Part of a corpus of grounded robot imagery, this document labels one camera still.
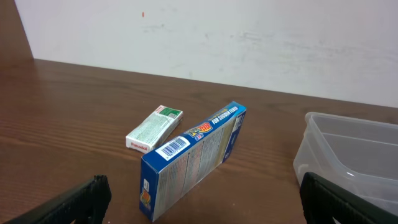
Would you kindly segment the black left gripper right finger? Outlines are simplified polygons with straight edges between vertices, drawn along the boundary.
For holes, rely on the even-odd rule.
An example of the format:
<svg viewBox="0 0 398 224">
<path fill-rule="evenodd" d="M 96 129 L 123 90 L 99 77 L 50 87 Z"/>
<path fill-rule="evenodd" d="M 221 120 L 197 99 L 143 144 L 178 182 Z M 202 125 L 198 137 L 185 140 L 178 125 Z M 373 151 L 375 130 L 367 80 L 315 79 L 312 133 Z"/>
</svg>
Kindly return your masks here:
<svg viewBox="0 0 398 224">
<path fill-rule="evenodd" d="M 308 224 L 397 224 L 397 216 L 313 173 L 300 186 L 303 214 Z"/>
</svg>

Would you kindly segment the blue fever medicine box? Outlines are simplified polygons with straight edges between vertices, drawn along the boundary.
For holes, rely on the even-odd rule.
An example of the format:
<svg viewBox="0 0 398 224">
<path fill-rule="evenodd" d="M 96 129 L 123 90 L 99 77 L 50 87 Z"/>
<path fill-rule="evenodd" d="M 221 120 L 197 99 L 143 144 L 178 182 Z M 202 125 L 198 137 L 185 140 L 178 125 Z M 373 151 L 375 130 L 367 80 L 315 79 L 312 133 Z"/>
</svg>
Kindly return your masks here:
<svg viewBox="0 0 398 224">
<path fill-rule="evenodd" d="M 233 101 L 141 158 L 139 208 L 152 222 L 232 153 L 246 107 Z"/>
</svg>

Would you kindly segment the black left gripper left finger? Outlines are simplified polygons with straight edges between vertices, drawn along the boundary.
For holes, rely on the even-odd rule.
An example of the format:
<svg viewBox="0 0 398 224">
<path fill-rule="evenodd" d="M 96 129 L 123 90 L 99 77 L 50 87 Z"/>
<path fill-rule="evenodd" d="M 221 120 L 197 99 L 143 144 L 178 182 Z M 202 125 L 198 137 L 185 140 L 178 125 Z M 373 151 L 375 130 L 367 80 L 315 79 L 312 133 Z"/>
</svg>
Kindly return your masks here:
<svg viewBox="0 0 398 224">
<path fill-rule="evenodd" d="M 86 182 L 8 221 L 12 223 L 102 223 L 111 201 L 106 175 Z"/>
</svg>

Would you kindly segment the white green Panadol box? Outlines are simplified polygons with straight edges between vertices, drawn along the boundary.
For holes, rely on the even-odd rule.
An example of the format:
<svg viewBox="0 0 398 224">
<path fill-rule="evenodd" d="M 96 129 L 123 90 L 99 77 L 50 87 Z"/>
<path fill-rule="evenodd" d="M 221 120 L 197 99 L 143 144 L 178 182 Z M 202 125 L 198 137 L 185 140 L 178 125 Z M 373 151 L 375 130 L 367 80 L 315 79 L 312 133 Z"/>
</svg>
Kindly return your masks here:
<svg viewBox="0 0 398 224">
<path fill-rule="evenodd" d="M 126 136 L 126 147 L 144 154 L 161 146 L 183 118 L 183 111 L 160 105 Z"/>
</svg>

